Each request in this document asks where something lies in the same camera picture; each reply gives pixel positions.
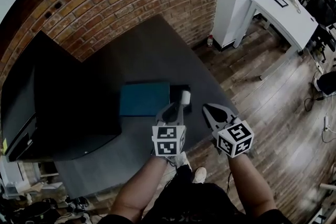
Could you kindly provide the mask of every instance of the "black chair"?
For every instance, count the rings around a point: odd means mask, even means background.
[[[319,26],[311,37],[316,41],[315,49],[320,50],[325,62],[324,49],[326,45],[335,52],[336,40],[328,32],[327,26],[336,23],[336,1],[335,0],[310,0],[306,10],[315,18]]]

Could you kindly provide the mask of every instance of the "white cylinder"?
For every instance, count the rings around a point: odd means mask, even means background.
[[[191,93],[188,91],[183,91],[182,92],[182,98],[181,98],[181,104],[183,106],[189,105],[190,104],[190,98],[191,98]]]

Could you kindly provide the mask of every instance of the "forearm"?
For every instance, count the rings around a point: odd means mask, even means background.
[[[272,191],[245,154],[229,158],[239,199],[247,214],[258,217],[276,209]]]
[[[167,161],[152,156],[146,164],[122,187],[111,209],[111,214],[133,221],[141,219],[142,212],[153,198],[167,167]]]

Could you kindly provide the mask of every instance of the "yellow sticky note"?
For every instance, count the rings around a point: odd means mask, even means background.
[[[3,154],[5,154],[7,150],[7,139],[4,140],[4,143],[2,144],[2,148],[3,148]]]

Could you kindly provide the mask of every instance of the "dark tabletop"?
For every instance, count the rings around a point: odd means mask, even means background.
[[[218,103],[238,113],[218,82],[174,29],[155,16],[132,28],[84,62],[111,91],[126,82],[168,81],[191,87],[192,113],[186,114],[183,150],[211,135],[204,103]],[[100,149],[72,161],[56,162],[71,198],[125,183],[150,157],[153,117],[122,118],[122,133]]]

